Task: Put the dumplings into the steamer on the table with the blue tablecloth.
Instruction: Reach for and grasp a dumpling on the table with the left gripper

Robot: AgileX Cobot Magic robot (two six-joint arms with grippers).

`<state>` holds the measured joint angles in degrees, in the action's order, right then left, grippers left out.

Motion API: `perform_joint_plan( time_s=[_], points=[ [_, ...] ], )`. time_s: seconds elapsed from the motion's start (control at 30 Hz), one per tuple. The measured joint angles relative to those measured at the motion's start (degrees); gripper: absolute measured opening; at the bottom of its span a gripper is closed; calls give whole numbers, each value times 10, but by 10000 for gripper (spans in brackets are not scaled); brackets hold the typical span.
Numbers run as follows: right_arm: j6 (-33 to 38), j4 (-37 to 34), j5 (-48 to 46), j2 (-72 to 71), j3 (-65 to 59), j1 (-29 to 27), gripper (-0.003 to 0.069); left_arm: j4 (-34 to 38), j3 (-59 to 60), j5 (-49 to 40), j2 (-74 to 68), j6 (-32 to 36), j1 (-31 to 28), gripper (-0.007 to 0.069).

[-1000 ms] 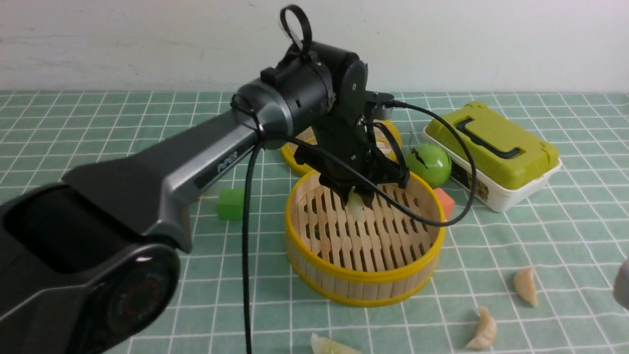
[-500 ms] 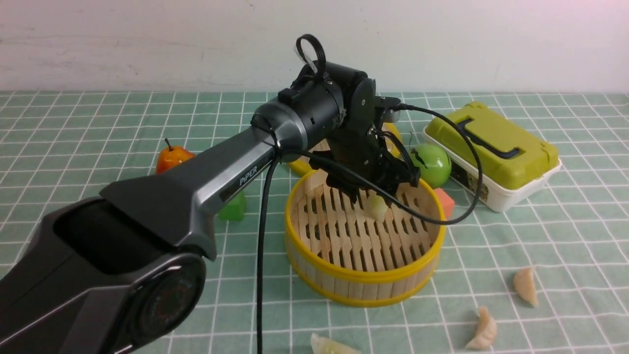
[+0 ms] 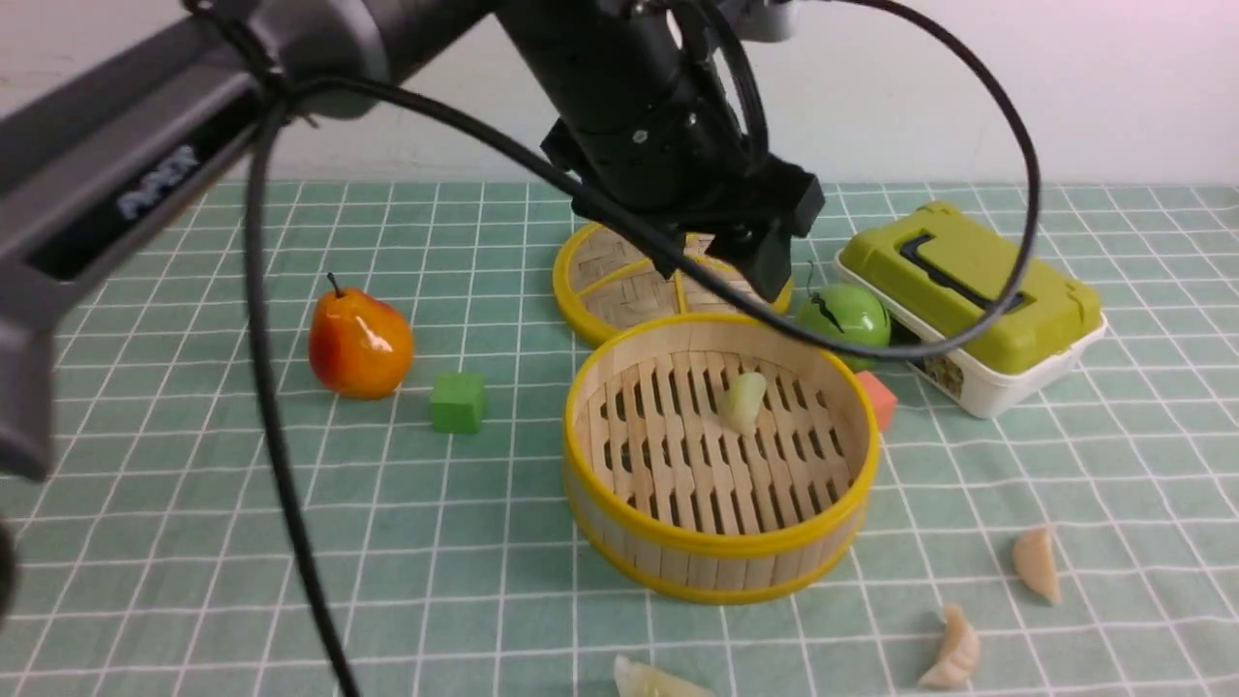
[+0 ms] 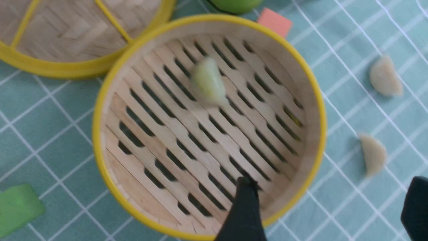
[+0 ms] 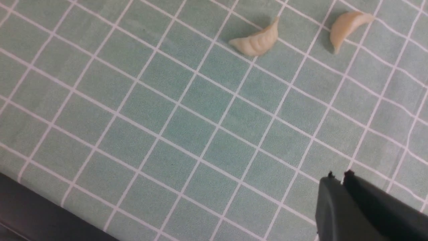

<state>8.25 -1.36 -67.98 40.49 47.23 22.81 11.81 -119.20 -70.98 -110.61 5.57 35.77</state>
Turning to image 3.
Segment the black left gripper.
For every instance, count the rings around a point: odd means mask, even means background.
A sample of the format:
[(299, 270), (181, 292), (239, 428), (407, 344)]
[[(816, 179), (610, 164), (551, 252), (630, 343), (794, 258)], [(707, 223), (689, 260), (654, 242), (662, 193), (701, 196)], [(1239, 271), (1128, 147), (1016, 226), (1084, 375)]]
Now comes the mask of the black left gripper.
[(738, 1), (506, 1), (501, 28), (553, 102), (541, 150), (628, 210), (721, 236), (767, 303), (812, 230), (819, 181), (769, 152)]

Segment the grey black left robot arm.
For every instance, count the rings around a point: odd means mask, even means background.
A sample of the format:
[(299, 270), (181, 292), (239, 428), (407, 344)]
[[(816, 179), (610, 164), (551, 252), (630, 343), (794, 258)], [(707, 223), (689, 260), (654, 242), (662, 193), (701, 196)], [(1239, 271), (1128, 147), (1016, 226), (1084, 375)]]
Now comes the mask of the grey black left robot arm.
[[(740, 40), (751, 1), (187, 1), (186, 16), (2, 120), (2, 472), (43, 482), (58, 322), (252, 154), (245, 291), (261, 418), (274, 423), (261, 300), (261, 206), (292, 118), (405, 106), (477, 137), (570, 196), (660, 274), (685, 270), (736, 310), (709, 256), (774, 300), (790, 241), (824, 203), (815, 175), (769, 154)], [(532, 154), (401, 83), (496, 15), (558, 110)]]

